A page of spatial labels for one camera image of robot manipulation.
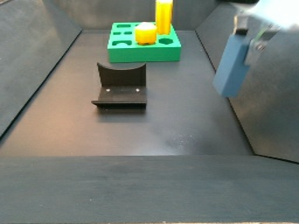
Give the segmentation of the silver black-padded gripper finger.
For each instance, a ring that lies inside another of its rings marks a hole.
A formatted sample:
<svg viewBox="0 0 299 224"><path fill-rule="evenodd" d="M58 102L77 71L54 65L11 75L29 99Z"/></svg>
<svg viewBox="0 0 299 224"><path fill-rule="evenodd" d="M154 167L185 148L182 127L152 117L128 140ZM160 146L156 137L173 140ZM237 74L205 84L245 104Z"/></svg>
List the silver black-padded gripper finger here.
<svg viewBox="0 0 299 224"><path fill-rule="evenodd" d="M233 34L245 35L248 33L248 14L237 14L233 17Z"/></svg>

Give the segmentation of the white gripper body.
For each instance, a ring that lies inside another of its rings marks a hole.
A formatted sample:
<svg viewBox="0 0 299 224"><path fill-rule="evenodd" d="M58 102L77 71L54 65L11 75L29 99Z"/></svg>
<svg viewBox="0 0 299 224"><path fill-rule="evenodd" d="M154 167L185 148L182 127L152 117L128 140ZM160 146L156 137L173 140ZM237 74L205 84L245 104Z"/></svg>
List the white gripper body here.
<svg viewBox="0 0 299 224"><path fill-rule="evenodd" d="M299 31L299 0L258 0L244 11L285 31Z"/></svg>

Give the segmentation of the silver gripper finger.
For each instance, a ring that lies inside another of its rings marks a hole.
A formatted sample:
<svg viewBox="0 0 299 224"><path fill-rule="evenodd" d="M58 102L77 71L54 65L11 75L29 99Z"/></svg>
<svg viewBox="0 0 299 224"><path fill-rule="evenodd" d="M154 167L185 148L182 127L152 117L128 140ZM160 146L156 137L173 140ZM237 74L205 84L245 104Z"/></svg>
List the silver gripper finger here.
<svg viewBox="0 0 299 224"><path fill-rule="evenodd" d="M244 64L252 66L257 63L258 56L266 48L266 43L270 38L277 34L280 27L274 24L268 24L261 27L256 36L249 40L246 48L246 57L244 59Z"/></svg>

